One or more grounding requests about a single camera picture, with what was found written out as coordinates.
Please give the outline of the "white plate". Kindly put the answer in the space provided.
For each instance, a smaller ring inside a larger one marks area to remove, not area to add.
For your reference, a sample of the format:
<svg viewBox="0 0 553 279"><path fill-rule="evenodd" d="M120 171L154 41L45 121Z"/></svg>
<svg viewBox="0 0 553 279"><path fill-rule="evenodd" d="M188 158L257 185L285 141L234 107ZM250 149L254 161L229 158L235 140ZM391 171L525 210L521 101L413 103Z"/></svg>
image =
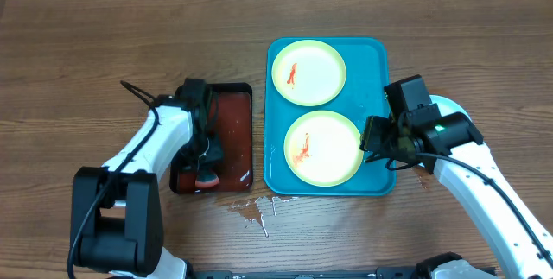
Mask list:
<svg viewBox="0 0 553 279"><path fill-rule="evenodd" d="M425 123L420 130L423 153L449 156L452 149L466 143L482 143L483 136L475 128L467 112L449 98L431 95L430 106L436 106L439 116Z"/></svg>

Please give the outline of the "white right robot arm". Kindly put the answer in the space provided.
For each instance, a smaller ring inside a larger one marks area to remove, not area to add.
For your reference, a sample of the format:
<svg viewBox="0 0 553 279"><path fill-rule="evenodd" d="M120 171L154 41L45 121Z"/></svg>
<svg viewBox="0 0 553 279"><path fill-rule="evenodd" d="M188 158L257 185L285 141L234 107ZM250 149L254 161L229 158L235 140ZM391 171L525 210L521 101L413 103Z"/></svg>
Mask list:
<svg viewBox="0 0 553 279"><path fill-rule="evenodd" d="M464 208L506 276L552 276L551 234L501 174L465 114L442 116L430 105L390 117L369 116L360 148L370 162L423 165Z"/></svg>

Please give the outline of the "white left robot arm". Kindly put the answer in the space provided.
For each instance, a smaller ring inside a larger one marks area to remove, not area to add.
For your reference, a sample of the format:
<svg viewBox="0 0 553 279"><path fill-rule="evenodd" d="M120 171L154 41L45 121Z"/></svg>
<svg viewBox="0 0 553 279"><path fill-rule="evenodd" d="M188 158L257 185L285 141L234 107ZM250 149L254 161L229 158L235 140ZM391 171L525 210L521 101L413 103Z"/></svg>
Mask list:
<svg viewBox="0 0 553 279"><path fill-rule="evenodd" d="M159 181L172 166L213 181L223 151L212 129L211 92L137 96L149 107L143 126L111 159L73 177L67 275L84 267L113 278L189 278L189 263L163 244Z"/></svg>

